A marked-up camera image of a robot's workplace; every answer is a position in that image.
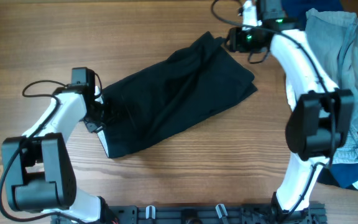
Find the black shorts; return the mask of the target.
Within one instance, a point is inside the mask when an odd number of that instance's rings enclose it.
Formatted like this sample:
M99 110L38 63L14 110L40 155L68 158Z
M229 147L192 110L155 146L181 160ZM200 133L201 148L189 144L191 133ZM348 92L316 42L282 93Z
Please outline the black shorts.
M189 47L102 90L110 110L103 149L115 159L238 105L257 91L254 75L205 32Z

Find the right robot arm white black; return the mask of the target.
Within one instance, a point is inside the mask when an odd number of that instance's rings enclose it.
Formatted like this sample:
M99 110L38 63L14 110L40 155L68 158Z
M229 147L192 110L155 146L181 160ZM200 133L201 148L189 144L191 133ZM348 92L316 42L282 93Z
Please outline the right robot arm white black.
M354 96L328 77L305 31L285 15L280 2L240 1L239 5L242 22L230 23L227 49L273 55L292 85L295 104L285 127L291 154L272 206L279 221L300 219L310 211L310 194L319 173L330 168L336 149L346 142Z

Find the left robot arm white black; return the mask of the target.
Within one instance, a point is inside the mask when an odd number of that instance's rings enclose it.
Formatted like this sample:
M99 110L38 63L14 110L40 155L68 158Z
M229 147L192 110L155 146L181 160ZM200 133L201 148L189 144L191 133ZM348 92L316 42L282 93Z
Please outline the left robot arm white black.
M93 105L103 101L98 87L57 88L51 104L23 135L1 146L0 212L14 222L49 216L73 223L119 223L105 199L77 187L66 143Z

